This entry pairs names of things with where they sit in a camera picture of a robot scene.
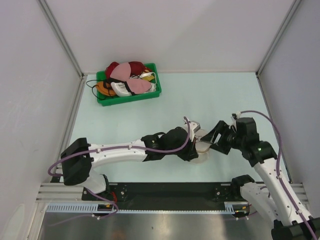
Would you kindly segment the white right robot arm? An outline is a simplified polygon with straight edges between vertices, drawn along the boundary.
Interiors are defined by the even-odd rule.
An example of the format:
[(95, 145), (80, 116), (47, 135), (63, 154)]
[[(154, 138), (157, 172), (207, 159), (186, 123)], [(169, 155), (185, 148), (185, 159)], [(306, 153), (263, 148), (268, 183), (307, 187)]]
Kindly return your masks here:
[(272, 145), (262, 141), (252, 117), (240, 117), (228, 125), (219, 121), (200, 139), (210, 148), (228, 155), (231, 149), (241, 152), (258, 173), (269, 196), (249, 176), (241, 175), (231, 180), (230, 194), (237, 200), (245, 199), (271, 225), (274, 240), (318, 240), (320, 219), (313, 217), (298, 198), (277, 163)]

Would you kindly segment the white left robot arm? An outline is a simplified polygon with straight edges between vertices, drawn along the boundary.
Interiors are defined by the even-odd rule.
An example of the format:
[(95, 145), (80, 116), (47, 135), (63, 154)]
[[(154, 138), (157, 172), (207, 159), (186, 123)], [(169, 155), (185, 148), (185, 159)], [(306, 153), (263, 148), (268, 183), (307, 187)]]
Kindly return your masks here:
[(192, 122), (190, 126), (178, 126), (167, 133), (158, 132), (129, 143), (111, 145), (90, 144), (85, 137), (78, 138), (60, 155), (63, 183), (82, 186), (98, 199), (105, 200), (110, 196), (111, 188), (107, 176), (96, 172), (97, 167), (121, 162), (159, 161), (169, 155), (190, 162), (199, 156), (195, 138), (199, 130), (200, 126)]

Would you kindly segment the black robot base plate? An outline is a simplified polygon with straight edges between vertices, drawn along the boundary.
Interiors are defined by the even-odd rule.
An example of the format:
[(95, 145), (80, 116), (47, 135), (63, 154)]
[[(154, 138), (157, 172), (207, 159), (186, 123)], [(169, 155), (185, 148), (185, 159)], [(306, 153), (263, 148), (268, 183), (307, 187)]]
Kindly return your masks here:
[[(228, 182), (118, 182), (109, 183), (101, 193), (92, 194), (86, 188), (82, 191), (83, 201), (97, 202), (102, 199), (128, 205), (137, 203), (195, 203), (205, 206), (221, 202), (247, 202)], [(248, 212), (233, 213), (237, 217), (252, 213), (251, 204)]]

